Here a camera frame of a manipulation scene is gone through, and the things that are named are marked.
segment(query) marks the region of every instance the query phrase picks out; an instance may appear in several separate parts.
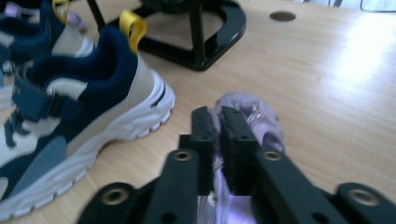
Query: metal screw hole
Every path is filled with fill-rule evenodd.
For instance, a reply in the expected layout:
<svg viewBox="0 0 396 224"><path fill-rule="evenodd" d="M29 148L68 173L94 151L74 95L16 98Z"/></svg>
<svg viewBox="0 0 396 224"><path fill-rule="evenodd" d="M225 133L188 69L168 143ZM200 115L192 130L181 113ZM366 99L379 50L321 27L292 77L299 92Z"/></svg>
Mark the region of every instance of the metal screw hole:
<svg viewBox="0 0 396 224"><path fill-rule="evenodd" d="M263 156L268 161L280 161L280 160L282 160L282 155L279 152L267 151L267 152L264 152Z"/></svg>
<svg viewBox="0 0 396 224"><path fill-rule="evenodd" d="M189 161L191 160L192 155L190 152L181 151L175 154L175 160L177 161Z"/></svg>
<svg viewBox="0 0 396 224"><path fill-rule="evenodd" d="M172 212L167 212L165 214L163 214L162 218L161 218L161 222L162 223L174 223L177 219L177 216L175 215L175 213Z"/></svg>
<svg viewBox="0 0 396 224"><path fill-rule="evenodd" d="M125 189L110 189L102 196L102 203L107 205L116 205L123 203L129 197Z"/></svg>
<svg viewBox="0 0 396 224"><path fill-rule="evenodd" d="M329 223L329 219L321 213L314 213L312 214L312 218L320 224L327 224Z"/></svg>
<svg viewBox="0 0 396 224"><path fill-rule="evenodd" d="M348 193L349 196L357 203L361 203L367 206L379 205L378 198L369 191L363 189L350 189Z"/></svg>

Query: black stand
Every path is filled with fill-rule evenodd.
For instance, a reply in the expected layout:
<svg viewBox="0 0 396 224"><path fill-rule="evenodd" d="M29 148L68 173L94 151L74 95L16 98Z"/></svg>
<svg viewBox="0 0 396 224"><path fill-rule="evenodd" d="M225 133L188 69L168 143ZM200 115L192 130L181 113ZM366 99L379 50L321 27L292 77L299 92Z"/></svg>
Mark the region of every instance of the black stand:
<svg viewBox="0 0 396 224"><path fill-rule="evenodd" d="M177 46L165 44L150 37L143 37L139 48L165 58L171 62L181 64L196 71L209 68L222 54L238 41L246 29L246 16L241 7L231 0L185 0L181 3L169 3L165 0L150 0L144 2L142 7L134 9L134 13L146 18L156 12L177 14L190 13L192 50L181 49ZM91 11L98 24L99 30L105 26L96 0L88 0ZM202 10L218 14L224 21L223 26L206 41L204 41ZM119 26L119 20L110 22Z"/></svg>

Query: wooden table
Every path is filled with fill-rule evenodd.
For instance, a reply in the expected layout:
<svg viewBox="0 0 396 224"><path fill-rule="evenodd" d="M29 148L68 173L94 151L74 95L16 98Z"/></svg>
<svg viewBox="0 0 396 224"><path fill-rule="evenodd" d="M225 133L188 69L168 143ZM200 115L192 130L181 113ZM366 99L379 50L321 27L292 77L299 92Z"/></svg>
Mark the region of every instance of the wooden table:
<svg viewBox="0 0 396 224"><path fill-rule="evenodd" d="M139 6L137 0L98 3L107 20ZM10 223L74 223L104 185L145 185L177 148L178 136L190 133L191 111L213 106L228 91L248 91L269 102L280 117L289 157L314 185L333 192L341 183L359 182L396 202L396 18L284 0L240 4L247 14L245 35L205 72L141 52L177 96L171 118L158 131L106 146L66 194ZM97 40L87 3L76 1L72 9L86 20L86 35ZM293 12L296 20L271 20L279 10ZM170 25L185 26L177 17L157 21L162 29L149 23L149 33L189 39ZM217 18L205 21L209 30L219 25L212 22Z"/></svg>

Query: purple object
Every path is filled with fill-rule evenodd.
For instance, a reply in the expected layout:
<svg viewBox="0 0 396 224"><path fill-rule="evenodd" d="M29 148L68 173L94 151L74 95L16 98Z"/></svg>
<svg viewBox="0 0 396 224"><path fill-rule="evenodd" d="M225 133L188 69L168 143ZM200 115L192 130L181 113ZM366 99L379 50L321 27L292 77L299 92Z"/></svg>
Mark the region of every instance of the purple object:
<svg viewBox="0 0 396 224"><path fill-rule="evenodd" d="M271 147L278 151L284 152L283 133L278 123L278 117L274 110L260 98L246 92L229 92L221 96L212 110L212 118L215 128L220 131L219 114L223 106L229 106L241 111L246 119L247 124L256 136L262 147ZM214 203L203 203L204 200L210 201L210 197L203 197L200 203L206 207L200 207L202 211L199 214L211 214L210 217L200 218L199 223L216 223L216 224L256 224L255 217L252 214L250 197L233 196L227 186L224 176L221 172L222 158L216 157L214 164L215 170L215 192Z"/></svg>

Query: round hole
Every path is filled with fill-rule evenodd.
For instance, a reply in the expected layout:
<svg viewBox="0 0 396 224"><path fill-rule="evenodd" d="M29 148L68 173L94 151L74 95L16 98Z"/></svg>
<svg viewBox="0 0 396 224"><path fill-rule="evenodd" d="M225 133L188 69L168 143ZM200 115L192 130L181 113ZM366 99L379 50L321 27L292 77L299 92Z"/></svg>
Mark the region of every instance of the round hole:
<svg viewBox="0 0 396 224"><path fill-rule="evenodd" d="M276 11L270 15L274 21L294 21L296 17L294 13L288 11Z"/></svg>
<svg viewBox="0 0 396 224"><path fill-rule="evenodd" d="M329 219L324 216L321 213L314 213L312 214L312 218L317 222L317 223L322 223L322 224L326 224L329 223Z"/></svg>
<svg viewBox="0 0 396 224"><path fill-rule="evenodd" d="M379 200L378 198L363 189L350 189L349 190L349 196L355 200L357 203L361 203L367 206L377 206L379 205Z"/></svg>
<svg viewBox="0 0 396 224"><path fill-rule="evenodd" d="M263 154L264 158L268 161L280 161L282 159L282 155L279 152L267 151Z"/></svg>
<svg viewBox="0 0 396 224"><path fill-rule="evenodd" d="M189 161L191 160L192 155L190 152L181 151L175 154L175 160L177 161Z"/></svg>
<svg viewBox="0 0 396 224"><path fill-rule="evenodd" d="M102 196L102 203L115 205L124 202L129 197L125 189L110 189Z"/></svg>
<svg viewBox="0 0 396 224"><path fill-rule="evenodd" d="M161 222L162 223L174 223L176 221L176 215L174 213L171 212L167 212L165 214L163 214L162 218L161 218Z"/></svg>

